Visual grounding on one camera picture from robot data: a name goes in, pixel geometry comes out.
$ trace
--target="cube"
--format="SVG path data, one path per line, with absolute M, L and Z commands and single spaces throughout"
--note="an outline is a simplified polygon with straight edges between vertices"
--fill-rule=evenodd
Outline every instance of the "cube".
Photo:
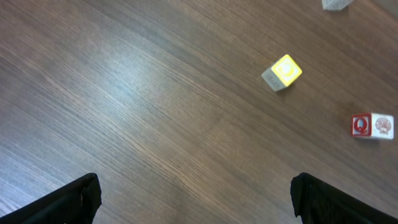
M 292 84 L 302 72 L 294 60 L 285 55 L 269 67 L 261 77 L 274 91 L 279 91 Z
M 324 10 L 338 11 L 344 9 L 354 0 L 322 0 Z
M 393 139 L 394 117 L 385 114 L 355 114 L 351 118 L 351 134 L 358 138 Z

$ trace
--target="white face of cube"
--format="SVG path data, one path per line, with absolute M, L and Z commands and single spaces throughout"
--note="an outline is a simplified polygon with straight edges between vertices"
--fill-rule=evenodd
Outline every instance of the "white face of cube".
M 394 138 L 394 117 L 372 113 L 372 138 Z

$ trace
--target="wood grain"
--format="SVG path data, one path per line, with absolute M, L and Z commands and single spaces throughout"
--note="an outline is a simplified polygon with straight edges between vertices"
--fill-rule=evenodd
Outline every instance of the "wood grain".
M 301 172 L 398 217 L 398 22 L 371 0 L 0 1 L 0 216 L 96 172 L 95 223 L 300 223 Z M 291 54 L 303 75 L 261 73 Z

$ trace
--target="wooden block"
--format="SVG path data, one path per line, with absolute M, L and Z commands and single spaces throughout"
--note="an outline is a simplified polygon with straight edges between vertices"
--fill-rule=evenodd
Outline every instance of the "wooden block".
M 394 117 L 385 114 L 355 114 L 351 119 L 351 134 L 358 138 L 393 139 Z
M 285 55 L 269 67 L 261 77 L 274 91 L 279 91 L 291 85 L 302 72 L 294 60 Z
M 354 0 L 322 0 L 324 10 L 338 11 L 351 4 Z

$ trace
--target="block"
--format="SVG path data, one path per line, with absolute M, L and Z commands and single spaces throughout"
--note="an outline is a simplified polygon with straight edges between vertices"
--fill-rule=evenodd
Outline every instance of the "block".
M 269 67 L 261 77 L 274 91 L 279 91 L 291 85 L 302 72 L 294 60 L 285 55 Z
M 394 117 L 386 114 L 355 114 L 351 118 L 351 134 L 357 138 L 393 139 Z
M 324 10 L 339 11 L 347 7 L 354 0 L 322 0 Z

